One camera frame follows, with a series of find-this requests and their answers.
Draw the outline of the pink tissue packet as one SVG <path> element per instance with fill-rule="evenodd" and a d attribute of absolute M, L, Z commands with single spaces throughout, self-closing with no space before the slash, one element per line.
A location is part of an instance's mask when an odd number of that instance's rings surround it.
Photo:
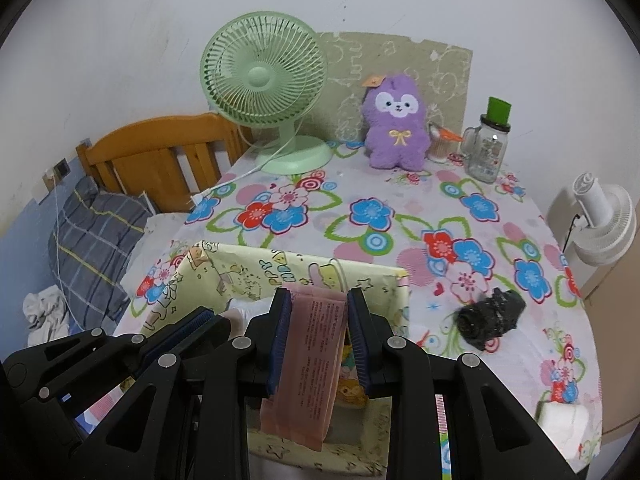
<path fill-rule="evenodd" d="M 274 393 L 262 401 L 260 430 L 322 450 L 329 432 L 347 326 L 344 292 L 290 285 L 291 316 Z"/>

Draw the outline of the white tissue pack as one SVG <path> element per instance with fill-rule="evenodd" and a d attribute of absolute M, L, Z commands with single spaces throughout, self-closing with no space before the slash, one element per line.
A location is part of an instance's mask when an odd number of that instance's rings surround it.
<path fill-rule="evenodd" d="M 587 429 L 589 412 L 582 404 L 544 402 L 537 422 L 561 452 L 573 456 Z"/>

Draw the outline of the black plastic bag bundle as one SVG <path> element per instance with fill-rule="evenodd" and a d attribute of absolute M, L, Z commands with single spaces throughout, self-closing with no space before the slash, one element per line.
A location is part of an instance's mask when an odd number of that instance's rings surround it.
<path fill-rule="evenodd" d="M 518 326 L 525 307 L 515 290 L 495 288 L 490 296 L 461 308 L 454 315 L 454 322 L 468 344 L 486 351 L 491 342 Z"/>

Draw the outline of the white crumpled cloth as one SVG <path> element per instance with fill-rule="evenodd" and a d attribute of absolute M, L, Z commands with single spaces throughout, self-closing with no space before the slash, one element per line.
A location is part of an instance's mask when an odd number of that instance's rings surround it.
<path fill-rule="evenodd" d="M 70 334 L 70 315 L 62 290 L 52 285 L 41 292 L 30 292 L 23 301 L 28 324 L 27 345 L 46 344 Z"/>

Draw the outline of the grey plaid pillow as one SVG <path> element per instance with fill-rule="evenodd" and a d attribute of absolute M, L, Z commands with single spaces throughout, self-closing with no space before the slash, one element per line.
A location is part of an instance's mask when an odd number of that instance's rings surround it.
<path fill-rule="evenodd" d="M 50 268 L 81 330 L 113 333 L 128 304 L 120 280 L 142 239 L 149 205 L 81 178 L 58 212 L 49 238 Z"/>

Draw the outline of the floral tablecloth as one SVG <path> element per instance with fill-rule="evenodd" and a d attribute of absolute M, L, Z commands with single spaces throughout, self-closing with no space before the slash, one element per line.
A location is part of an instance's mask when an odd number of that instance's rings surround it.
<path fill-rule="evenodd" d="M 485 184 L 459 157 L 419 172 L 376 170 L 359 142 L 317 170 L 273 176 L 240 158 L 131 289 L 119 333 L 149 334 L 192 308 L 255 301 L 292 282 L 360 288 L 392 329 L 435 356 L 468 350 L 454 316 L 495 289 L 525 301 L 482 360 L 527 411 L 567 405 L 585 430 L 570 466 L 600 450 L 596 343 L 559 243 L 516 175 Z"/>

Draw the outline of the beige wooden door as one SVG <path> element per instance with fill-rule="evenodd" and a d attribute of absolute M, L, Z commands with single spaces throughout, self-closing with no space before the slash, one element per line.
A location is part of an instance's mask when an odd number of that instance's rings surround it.
<path fill-rule="evenodd" d="M 582 291 L 601 375 L 603 441 L 639 422 L 639 242 L 623 258 L 592 274 Z"/>

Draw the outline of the white circulator fan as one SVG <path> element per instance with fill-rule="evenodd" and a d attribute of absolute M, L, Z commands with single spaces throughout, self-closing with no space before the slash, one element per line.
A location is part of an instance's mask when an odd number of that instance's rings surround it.
<path fill-rule="evenodd" d="M 570 190 L 579 211 L 561 242 L 562 253 L 570 247 L 593 268 L 616 263 L 631 248 L 638 228 L 630 194 L 620 185 L 601 183 L 590 171 L 578 174 Z"/>

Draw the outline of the glass jar with green lid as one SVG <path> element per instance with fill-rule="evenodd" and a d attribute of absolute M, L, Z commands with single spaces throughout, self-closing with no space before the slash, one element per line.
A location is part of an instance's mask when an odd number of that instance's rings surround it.
<path fill-rule="evenodd" d="M 511 104 L 490 96 L 480 124 L 464 130 L 460 153 L 469 176 L 484 183 L 498 178 L 511 131 Z"/>

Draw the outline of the toothpick jar orange lid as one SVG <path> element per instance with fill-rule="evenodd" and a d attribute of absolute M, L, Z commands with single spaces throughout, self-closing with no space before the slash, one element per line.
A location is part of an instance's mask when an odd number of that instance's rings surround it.
<path fill-rule="evenodd" d="M 427 150 L 426 157 L 438 164 L 446 162 L 449 155 L 455 153 L 463 141 L 460 134 L 454 133 L 434 122 L 428 124 L 428 134 L 430 135 L 431 145 Z"/>

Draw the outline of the purple plush toy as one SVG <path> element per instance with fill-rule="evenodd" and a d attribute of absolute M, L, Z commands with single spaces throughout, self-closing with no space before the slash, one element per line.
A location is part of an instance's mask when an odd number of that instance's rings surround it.
<path fill-rule="evenodd" d="M 411 77 L 385 76 L 377 87 L 367 90 L 361 111 L 367 126 L 364 147 L 372 168 L 423 170 L 431 139 L 425 130 L 426 104 Z"/>

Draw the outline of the green desk fan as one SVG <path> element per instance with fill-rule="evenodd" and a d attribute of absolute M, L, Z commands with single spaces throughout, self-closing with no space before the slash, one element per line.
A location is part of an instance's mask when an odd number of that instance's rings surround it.
<path fill-rule="evenodd" d="M 297 131 L 321 96 L 328 61 L 314 30 L 292 15 L 243 14 L 221 26 L 201 57 L 201 86 L 214 111 L 235 125 L 276 130 L 256 150 L 268 174 L 304 174 L 331 160 L 326 142 Z"/>

